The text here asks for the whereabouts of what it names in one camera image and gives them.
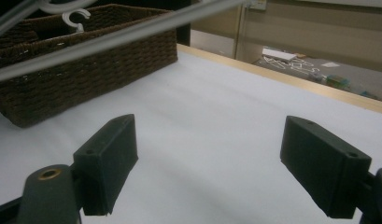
white table surface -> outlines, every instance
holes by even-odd
[[[107,121],[135,114],[139,161],[113,214],[83,223],[358,223],[325,217],[280,162],[287,115],[311,119],[382,167],[382,114],[179,52],[177,63],[28,129],[0,115],[0,204]]]

screw hole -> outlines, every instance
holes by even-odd
[[[49,170],[46,170],[44,172],[42,172],[42,174],[39,176],[39,180],[48,180],[48,179],[52,179],[54,177],[56,177],[57,175],[59,175],[62,171],[59,170],[59,169],[49,169]]]
[[[357,153],[354,153],[354,152],[349,152],[347,153],[347,155],[354,158],[359,157],[359,155],[357,155]]]

beige wall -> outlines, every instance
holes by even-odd
[[[234,37],[237,12],[192,27]],[[252,63],[269,46],[382,72],[382,8],[268,0],[266,11],[251,9],[245,20],[237,50],[242,61]]]
[[[235,39],[238,30],[239,9],[239,7],[234,7],[200,21],[194,21],[191,24],[191,28]]]

brown wicker basket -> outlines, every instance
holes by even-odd
[[[0,38],[0,68],[149,20],[165,10],[106,5],[88,9],[85,33],[70,34],[61,16],[22,21]],[[0,112],[28,127],[93,97],[121,88],[177,60],[175,30],[71,63],[0,82]]]

